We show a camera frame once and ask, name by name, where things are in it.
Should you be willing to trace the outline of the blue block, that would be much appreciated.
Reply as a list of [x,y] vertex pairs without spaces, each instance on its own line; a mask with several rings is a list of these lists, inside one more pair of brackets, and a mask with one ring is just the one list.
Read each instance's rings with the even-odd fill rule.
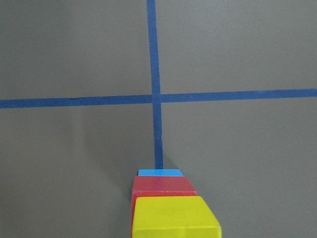
[[153,177],[183,177],[183,173],[179,169],[141,169],[138,176]]

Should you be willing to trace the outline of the red block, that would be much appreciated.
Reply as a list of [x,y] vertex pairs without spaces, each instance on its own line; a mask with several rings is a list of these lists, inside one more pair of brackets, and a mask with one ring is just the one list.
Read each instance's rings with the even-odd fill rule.
[[135,176],[131,196],[131,220],[134,218],[138,197],[195,195],[198,195],[197,190],[186,177]]

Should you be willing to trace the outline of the yellow block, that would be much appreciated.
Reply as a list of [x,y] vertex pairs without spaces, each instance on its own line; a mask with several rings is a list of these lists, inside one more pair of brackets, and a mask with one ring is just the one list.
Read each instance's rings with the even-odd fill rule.
[[220,238],[222,229],[200,196],[139,197],[133,238]]

